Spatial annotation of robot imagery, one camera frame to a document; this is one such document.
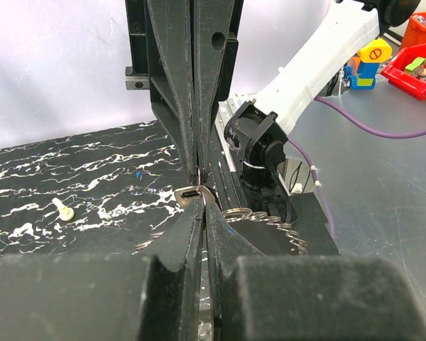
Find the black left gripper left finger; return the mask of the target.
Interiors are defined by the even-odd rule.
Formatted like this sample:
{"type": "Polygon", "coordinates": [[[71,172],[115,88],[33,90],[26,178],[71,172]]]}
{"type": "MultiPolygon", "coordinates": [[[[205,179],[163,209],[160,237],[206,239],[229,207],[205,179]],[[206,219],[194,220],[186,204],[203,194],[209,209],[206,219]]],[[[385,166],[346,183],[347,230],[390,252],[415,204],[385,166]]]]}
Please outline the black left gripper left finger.
{"type": "Polygon", "coordinates": [[[140,253],[0,257],[0,340],[196,340],[204,205],[140,253]]]}

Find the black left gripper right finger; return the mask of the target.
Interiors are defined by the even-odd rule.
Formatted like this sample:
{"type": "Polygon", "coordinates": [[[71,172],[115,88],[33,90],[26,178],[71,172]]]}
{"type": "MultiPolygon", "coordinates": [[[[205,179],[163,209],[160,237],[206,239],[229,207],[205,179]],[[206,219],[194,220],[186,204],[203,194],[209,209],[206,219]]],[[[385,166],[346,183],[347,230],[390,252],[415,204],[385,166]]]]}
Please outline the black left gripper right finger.
{"type": "Polygon", "coordinates": [[[267,256],[205,208],[214,340],[426,340],[399,270],[376,257],[267,256]]]}

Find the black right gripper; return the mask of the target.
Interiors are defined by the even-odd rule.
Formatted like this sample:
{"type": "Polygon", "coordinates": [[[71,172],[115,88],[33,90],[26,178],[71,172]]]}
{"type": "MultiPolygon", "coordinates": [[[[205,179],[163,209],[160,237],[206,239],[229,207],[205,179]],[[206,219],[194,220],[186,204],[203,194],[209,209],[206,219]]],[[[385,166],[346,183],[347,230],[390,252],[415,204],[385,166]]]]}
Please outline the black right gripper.
{"type": "Polygon", "coordinates": [[[231,88],[242,1],[126,1],[128,90],[149,90],[151,107],[179,153],[185,176],[208,176],[209,141],[231,88]]]}

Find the key with black tag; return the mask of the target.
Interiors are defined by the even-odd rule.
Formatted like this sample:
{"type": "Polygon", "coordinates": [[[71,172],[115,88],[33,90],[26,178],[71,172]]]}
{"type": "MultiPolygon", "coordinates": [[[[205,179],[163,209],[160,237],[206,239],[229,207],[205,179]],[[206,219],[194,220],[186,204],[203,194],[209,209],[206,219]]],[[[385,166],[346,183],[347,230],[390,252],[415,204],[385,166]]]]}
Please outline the key with black tag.
{"type": "Polygon", "coordinates": [[[202,199],[203,203],[215,203],[214,193],[205,185],[191,185],[174,191],[175,199],[181,208],[186,209],[194,199],[202,199]]]}

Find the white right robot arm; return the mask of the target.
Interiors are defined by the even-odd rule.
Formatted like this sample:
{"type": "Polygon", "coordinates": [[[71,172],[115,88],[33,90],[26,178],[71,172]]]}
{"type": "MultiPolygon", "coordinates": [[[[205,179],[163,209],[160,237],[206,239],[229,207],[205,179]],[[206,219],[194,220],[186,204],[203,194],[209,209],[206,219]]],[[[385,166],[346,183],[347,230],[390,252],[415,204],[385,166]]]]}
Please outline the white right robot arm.
{"type": "MultiPolygon", "coordinates": [[[[414,13],[416,1],[333,1],[319,28],[278,75],[243,104],[225,139],[241,154],[244,180],[280,184],[277,167],[300,115],[360,48],[414,13]]],[[[181,205],[207,199],[209,145],[234,72],[241,1],[127,1],[130,90],[148,90],[151,109],[180,154],[190,187],[181,205]]]]}

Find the small beige peg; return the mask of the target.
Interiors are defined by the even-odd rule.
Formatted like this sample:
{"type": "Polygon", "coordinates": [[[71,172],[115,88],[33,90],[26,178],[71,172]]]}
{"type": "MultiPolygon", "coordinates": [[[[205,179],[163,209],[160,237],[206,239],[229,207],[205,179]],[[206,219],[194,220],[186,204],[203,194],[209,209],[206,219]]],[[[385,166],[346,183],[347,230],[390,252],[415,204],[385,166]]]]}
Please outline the small beige peg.
{"type": "Polygon", "coordinates": [[[63,222],[68,222],[74,218],[75,216],[74,210],[71,207],[68,207],[67,205],[65,205],[60,199],[54,197],[52,199],[52,203],[56,206],[59,213],[59,218],[63,222]]]}

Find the toy figure yellow head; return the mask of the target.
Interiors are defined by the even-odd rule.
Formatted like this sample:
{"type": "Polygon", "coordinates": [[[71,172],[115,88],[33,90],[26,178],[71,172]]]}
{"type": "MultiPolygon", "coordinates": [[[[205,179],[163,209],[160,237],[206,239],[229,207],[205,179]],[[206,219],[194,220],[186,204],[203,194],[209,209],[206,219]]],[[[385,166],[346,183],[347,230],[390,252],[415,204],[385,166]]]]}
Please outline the toy figure yellow head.
{"type": "Polygon", "coordinates": [[[372,90],[379,66],[386,62],[393,49],[382,38],[372,40],[360,49],[342,69],[343,84],[350,90],[372,90]]]}

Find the red plastic bin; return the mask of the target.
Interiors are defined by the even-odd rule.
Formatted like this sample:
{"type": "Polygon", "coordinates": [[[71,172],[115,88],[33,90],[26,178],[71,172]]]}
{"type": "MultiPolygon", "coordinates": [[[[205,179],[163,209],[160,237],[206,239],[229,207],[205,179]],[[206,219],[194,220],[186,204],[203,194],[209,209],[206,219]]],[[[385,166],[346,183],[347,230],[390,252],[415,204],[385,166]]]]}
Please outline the red plastic bin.
{"type": "Polygon", "coordinates": [[[400,50],[381,74],[399,90],[426,100],[426,12],[409,18],[400,50]]]}

